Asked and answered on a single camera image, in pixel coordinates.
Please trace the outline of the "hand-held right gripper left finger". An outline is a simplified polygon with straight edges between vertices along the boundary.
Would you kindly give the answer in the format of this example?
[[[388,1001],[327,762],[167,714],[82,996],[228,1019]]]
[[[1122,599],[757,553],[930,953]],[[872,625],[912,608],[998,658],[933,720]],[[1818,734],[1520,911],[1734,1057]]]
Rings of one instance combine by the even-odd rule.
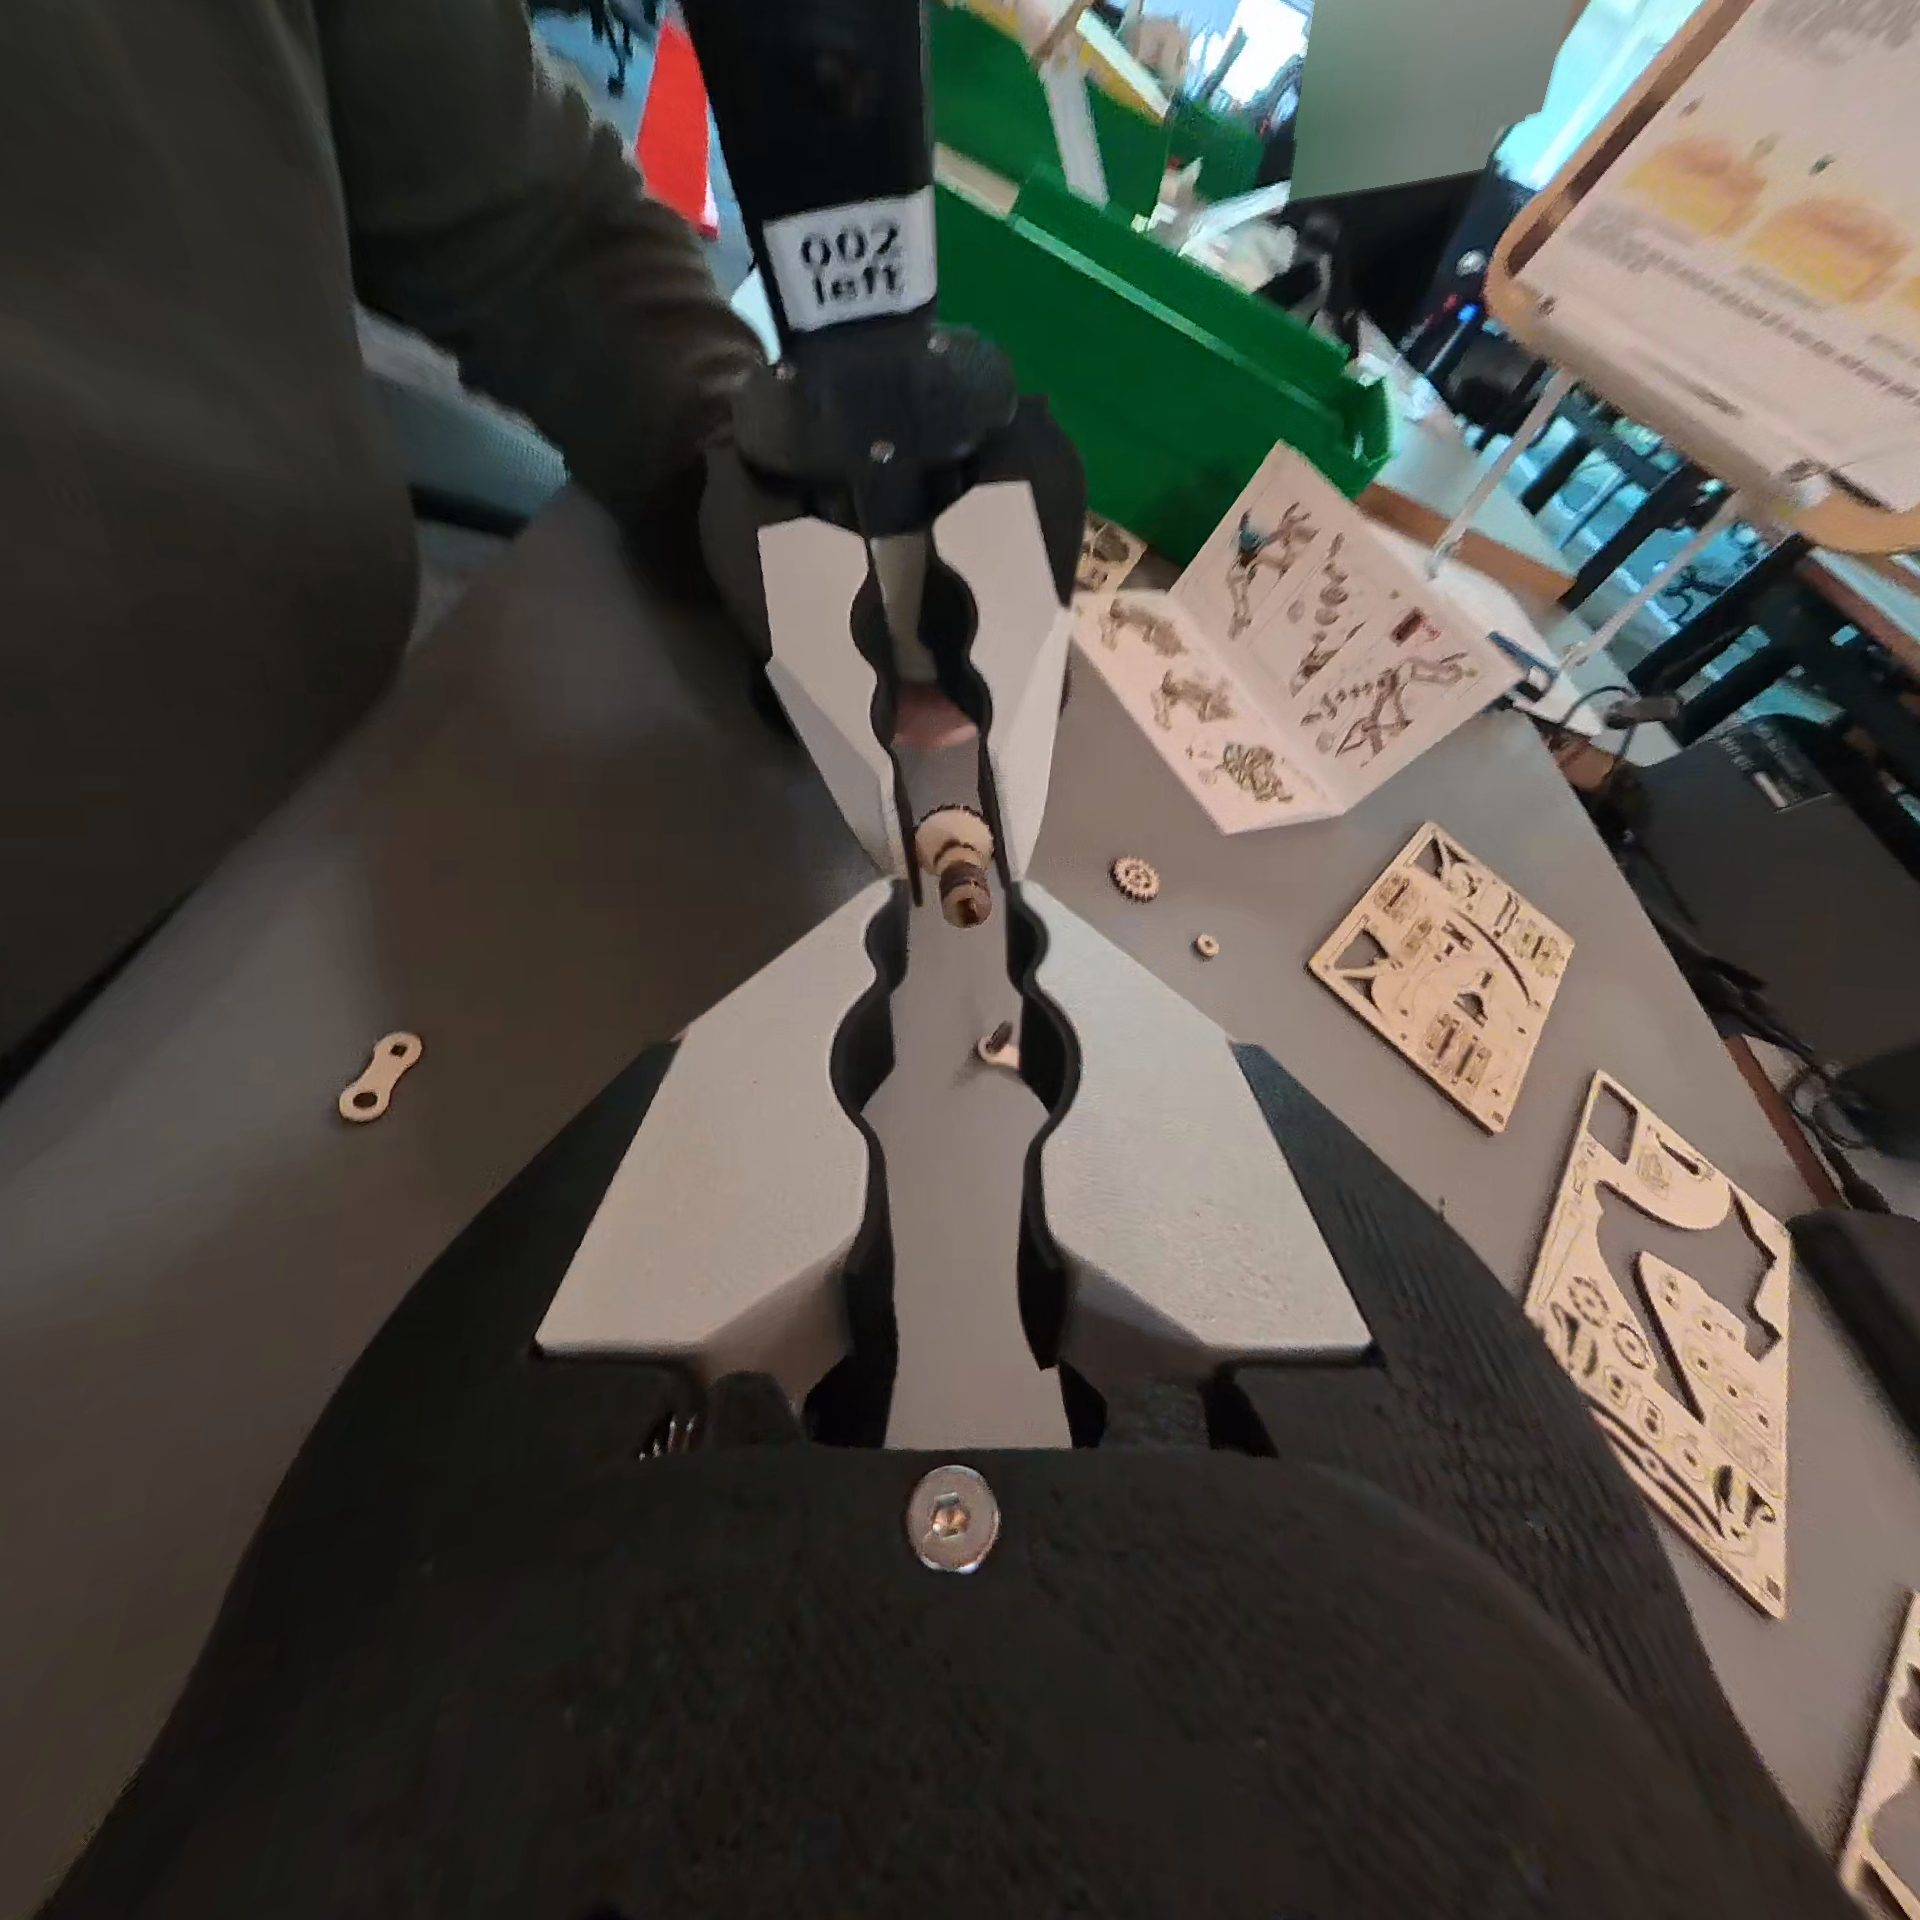
[[[889,1180],[865,1106],[892,1073],[907,887],[872,882],[672,1044],[539,1323],[549,1359],[755,1373],[792,1405],[889,1405]]]

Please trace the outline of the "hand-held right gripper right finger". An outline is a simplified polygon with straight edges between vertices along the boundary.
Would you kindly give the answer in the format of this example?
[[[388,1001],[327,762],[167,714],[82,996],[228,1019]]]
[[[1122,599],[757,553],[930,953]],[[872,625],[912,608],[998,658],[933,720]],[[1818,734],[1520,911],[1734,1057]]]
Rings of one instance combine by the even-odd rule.
[[[1234,1038],[1043,886],[1012,895],[1020,1310],[1069,1416],[1253,1364],[1341,1368],[1368,1323]]]

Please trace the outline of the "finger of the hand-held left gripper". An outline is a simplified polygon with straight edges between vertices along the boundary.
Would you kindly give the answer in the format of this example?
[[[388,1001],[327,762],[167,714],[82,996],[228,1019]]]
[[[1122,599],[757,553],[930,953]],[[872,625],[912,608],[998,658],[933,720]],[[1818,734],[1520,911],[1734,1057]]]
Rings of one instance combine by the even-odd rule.
[[[894,752],[898,658],[858,533],[798,515],[757,533],[766,683],[875,872],[915,880]]]
[[[1059,588],[1025,484],[981,484],[929,533],[921,649],[981,742],[981,805],[1003,880],[1030,874],[1050,786],[1072,596]]]

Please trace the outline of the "wooden axle assembly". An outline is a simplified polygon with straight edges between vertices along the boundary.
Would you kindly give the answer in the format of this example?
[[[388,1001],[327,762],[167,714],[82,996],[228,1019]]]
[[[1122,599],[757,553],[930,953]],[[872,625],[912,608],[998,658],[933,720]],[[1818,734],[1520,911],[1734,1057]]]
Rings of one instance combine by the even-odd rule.
[[[966,805],[929,809],[915,826],[915,857],[949,929],[970,932],[994,919],[997,833],[982,814]]]

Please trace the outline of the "person's left forearm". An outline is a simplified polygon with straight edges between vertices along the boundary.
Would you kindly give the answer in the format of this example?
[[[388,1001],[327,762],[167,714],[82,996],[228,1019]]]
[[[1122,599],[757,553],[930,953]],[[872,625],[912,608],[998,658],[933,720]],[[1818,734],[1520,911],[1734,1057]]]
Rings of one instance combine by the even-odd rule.
[[[696,229],[541,59],[524,2],[316,2],[359,304],[527,419],[640,566],[717,603],[708,447],[762,362]]]

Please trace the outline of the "flat wooden link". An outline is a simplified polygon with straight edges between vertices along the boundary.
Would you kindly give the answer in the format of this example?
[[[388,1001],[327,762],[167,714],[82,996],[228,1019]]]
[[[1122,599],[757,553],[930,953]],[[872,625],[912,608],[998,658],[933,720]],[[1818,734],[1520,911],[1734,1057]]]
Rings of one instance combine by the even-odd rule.
[[[416,1031],[387,1031],[359,1073],[340,1090],[340,1120],[368,1126],[381,1120],[395,1102],[397,1084],[422,1065],[426,1042]]]

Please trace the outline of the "laser-cut wooden parts sheet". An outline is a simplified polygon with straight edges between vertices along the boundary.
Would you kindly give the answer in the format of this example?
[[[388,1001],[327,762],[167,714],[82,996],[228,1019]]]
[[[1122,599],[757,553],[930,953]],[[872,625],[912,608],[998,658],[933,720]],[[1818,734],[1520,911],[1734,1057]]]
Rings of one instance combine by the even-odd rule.
[[[1521,1310],[1646,1506],[1786,1621],[1786,1228],[1596,1072]]]
[[[1423,824],[1309,974],[1490,1136],[1507,1133],[1576,942]]]
[[[1916,1593],[1887,1662],[1840,1880],[1869,1917],[1916,1917]]]

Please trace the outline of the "large green plastic bin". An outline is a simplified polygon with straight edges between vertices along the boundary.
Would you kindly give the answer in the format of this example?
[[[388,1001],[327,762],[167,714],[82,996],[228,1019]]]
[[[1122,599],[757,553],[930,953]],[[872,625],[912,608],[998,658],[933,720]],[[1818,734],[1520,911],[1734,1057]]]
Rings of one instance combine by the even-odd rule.
[[[997,214],[933,189],[942,321],[1003,348],[1089,473],[1092,509],[1189,561],[1278,444],[1360,500],[1395,405],[1340,343],[1031,173]]]
[[[1066,177],[1059,134],[1037,66],[1012,2],[930,2],[933,137],[989,173],[1023,186],[1037,170]],[[1147,218],[1169,170],[1200,167],[1200,195],[1234,201],[1256,186],[1262,130],[1187,96],[1165,93],[1098,12],[1079,23],[1092,137],[1106,203]]]

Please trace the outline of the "orange traffic cone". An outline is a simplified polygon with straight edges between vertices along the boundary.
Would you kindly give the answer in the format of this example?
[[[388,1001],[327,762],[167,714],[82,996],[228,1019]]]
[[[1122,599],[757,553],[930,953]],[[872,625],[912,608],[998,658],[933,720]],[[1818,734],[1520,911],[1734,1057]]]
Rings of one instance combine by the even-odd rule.
[[[648,192],[680,214],[707,241],[717,240],[708,177],[708,90],[680,23],[667,21],[640,110],[632,158]]]

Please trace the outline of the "instruction booklet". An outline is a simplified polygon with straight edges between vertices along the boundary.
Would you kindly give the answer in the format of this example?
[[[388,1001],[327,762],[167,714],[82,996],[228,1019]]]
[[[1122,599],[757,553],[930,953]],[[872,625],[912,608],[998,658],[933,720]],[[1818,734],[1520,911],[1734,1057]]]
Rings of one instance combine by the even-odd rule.
[[[1349,814],[1515,693],[1491,626],[1278,444],[1172,582],[1075,596],[1075,644],[1220,833]]]

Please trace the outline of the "black equipment box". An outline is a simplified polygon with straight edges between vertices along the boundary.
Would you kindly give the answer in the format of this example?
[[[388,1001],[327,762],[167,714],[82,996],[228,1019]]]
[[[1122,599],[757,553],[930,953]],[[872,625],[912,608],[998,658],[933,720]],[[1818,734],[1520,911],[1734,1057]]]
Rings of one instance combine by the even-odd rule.
[[[1639,775],[1635,835],[1702,946],[1844,1069],[1916,1044],[1916,801],[1834,726],[1760,714]]]

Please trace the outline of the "black case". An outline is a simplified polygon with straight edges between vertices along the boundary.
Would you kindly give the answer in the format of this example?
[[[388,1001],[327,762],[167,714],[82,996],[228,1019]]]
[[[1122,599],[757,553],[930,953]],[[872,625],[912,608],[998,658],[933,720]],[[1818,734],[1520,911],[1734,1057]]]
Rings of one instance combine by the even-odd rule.
[[[1788,1241],[1885,1398],[1916,1429],[1916,1219],[1801,1211]]]

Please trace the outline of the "instruction board on easel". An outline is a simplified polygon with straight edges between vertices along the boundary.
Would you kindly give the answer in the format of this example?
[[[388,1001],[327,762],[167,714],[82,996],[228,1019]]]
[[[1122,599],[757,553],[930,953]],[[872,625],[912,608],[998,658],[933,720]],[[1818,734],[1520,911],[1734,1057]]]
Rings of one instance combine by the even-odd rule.
[[[1916,2],[1702,2],[1509,221],[1490,318],[1815,550],[1916,550]]]

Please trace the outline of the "wooden pole with white bracket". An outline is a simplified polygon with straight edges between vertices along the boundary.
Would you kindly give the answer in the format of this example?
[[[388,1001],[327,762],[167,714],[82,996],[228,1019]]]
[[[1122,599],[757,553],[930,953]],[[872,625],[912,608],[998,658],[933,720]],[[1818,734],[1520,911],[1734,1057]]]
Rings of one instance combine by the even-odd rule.
[[[1081,41],[1081,21],[1089,9],[1092,2],[1059,2],[1031,48],[1031,66],[1046,93],[1069,189],[1092,207],[1111,207]]]

